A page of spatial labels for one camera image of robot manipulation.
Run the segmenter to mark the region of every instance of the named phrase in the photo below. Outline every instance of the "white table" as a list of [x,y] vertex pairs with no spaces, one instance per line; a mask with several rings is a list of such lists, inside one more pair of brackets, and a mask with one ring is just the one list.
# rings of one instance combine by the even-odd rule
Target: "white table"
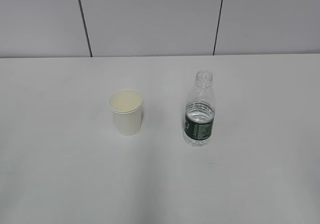
[[[211,142],[184,142],[213,72]],[[0,59],[1,224],[319,224],[320,55]],[[109,95],[145,97],[120,135]]]

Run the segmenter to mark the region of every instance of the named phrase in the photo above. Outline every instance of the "white tabletop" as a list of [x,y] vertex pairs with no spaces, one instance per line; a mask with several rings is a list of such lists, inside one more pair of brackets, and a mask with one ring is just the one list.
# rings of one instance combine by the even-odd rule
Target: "white tabletop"
[[[211,142],[184,142],[213,72]],[[1,224],[319,224],[320,55],[0,59]],[[120,135],[109,95],[144,95]]]

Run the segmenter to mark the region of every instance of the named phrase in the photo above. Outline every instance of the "white wall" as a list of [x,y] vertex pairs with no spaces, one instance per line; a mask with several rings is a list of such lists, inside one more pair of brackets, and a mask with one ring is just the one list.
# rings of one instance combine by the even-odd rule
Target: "white wall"
[[[81,0],[93,56],[212,55],[221,0]],[[215,54],[320,52],[320,0],[223,0]],[[89,56],[78,0],[0,0],[0,57]]]
[[320,0],[223,0],[215,54],[320,52]]
[[89,56],[78,0],[0,0],[0,57]]
[[81,0],[93,56],[212,55],[221,0]]

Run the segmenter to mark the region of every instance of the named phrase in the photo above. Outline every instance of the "bottle neck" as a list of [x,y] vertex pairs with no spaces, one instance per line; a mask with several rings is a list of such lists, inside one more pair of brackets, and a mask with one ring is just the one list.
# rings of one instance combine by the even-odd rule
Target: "bottle neck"
[[195,81],[195,85],[198,88],[205,89],[205,88],[211,88],[213,86],[213,83],[212,82],[211,83],[203,83],[203,82]]

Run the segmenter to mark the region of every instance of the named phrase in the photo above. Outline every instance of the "cup rim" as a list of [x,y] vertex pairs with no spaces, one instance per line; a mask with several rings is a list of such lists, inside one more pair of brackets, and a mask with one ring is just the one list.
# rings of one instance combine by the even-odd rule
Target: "cup rim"
[[[135,108],[135,109],[133,109],[133,110],[130,110],[130,111],[118,111],[118,110],[112,108],[111,105],[110,105],[110,99],[112,98],[112,96],[114,96],[116,93],[119,93],[119,92],[121,92],[121,91],[128,91],[128,90],[129,90],[129,91],[134,91],[135,93],[137,93],[138,95],[140,95],[140,97],[141,97],[141,104],[140,104],[137,108]],[[144,97],[142,96],[141,92],[139,92],[139,91],[137,91],[137,90],[135,90],[135,89],[132,89],[132,88],[123,88],[123,89],[118,89],[118,90],[116,90],[115,92],[113,92],[113,93],[110,95],[110,97],[109,97],[109,99],[108,99],[108,106],[109,106],[109,108],[112,110],[112,112],[114,112],[114,113],[127,114],[127,113],[136,112],[138,109],[140,109],[141,106],[142,106],[142,104],[144,103],[143,101],[144,101]]]

